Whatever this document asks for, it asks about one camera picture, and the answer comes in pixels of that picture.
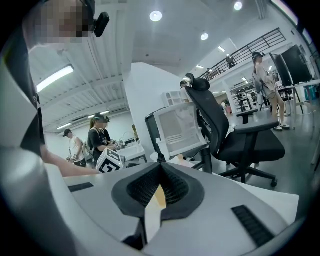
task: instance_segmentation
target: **headrest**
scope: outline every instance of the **headrest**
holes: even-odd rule
[[[193,74],[188,73],[185,75],[187,78],[190,78],[190,85],[196,91],[204,92],[210,89],[210,83],[208,80],[203,78],[195,78]]]

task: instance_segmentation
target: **woman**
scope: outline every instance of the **woman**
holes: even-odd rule
[[[271,76],[269,76],[268,72],[264,69],[261,65],[263,59],[262,55],[259,52],[254,52],[252,54],[254,70],[253,72],[257,75],[260,81],[263,81],[263,91],[265,96],[269,99],[271,106],[272,106],[272,113],[271,115],[277,119],[277,108],[278,105],[280,106],[280,124],[279,126],[273,128],[276,131],[281,132],[283,129],[288,130],[290,126],[285,123],[284,116],[285,116],[285,103],[282,100],[280,94],[276,89],[275,81]]]
[[[88,135],[88,146],[90,150],[93,149],[93,159],[97,163],[102,152],[108,148],[115,150],[116,145],[110,142],[110,136],[105,130],[107,127],[108,119],[106,119],[102,114],[95,114],[94,117],[90,120],[90,131]]]

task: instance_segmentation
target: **black rubber pad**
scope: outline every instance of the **black rubber pad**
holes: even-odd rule
[[[231,210],[258,247],[275,237],[245,205],[231,208]]]
[[[90,182],[87,182],[87,183],[82,183],[82,184],[78,184],[78,185],[68,186],[68,188],[69,188],[70,192],[72,193],[72,192],[92,188],[93,186],[94,185],[92,185]]]

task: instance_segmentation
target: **chair backrest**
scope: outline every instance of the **chair backrest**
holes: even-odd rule
[[[210,83],[206,79],[194,78],[192,74],[186,76],[191,78],[190,85],[192,87],[186,86],[185,89],[200,110],[201,115],[211,126],[210,150],[215,155],[227,136],[229,121],[209,91]]]

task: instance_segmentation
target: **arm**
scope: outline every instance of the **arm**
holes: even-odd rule
[[[63,177],[99,174],[97,170],[76,166],[48,151],[46,145],[41,145],[41,157],[46,164],[59,168]]]

